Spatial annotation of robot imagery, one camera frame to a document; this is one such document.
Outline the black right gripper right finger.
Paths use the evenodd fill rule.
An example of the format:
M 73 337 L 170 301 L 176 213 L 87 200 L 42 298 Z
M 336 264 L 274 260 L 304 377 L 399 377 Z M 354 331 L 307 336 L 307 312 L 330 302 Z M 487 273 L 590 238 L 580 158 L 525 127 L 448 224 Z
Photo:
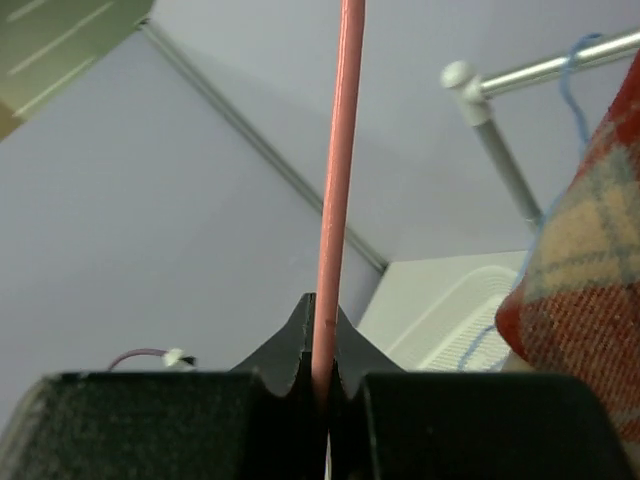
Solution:
M 633 477 L 602 405 L 572 377 L 408 372 L 345 316 L 335 344 L 335 479 Z

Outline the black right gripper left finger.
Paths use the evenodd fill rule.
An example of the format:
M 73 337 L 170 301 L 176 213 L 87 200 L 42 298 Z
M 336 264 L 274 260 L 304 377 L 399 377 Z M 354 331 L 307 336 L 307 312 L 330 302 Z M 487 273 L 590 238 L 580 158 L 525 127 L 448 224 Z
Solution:
M 5 479 L 320 479 L 315 297 L 228 371 L 61 372 L 18 402 Z

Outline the red plaid skirt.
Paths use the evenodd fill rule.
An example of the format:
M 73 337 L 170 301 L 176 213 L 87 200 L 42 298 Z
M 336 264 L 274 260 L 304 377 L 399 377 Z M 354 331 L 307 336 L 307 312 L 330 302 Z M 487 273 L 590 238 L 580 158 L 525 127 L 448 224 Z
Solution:
M 499 334 L 532 369 L 575 376 L 639 452 L 639 63 L 545 222 Z

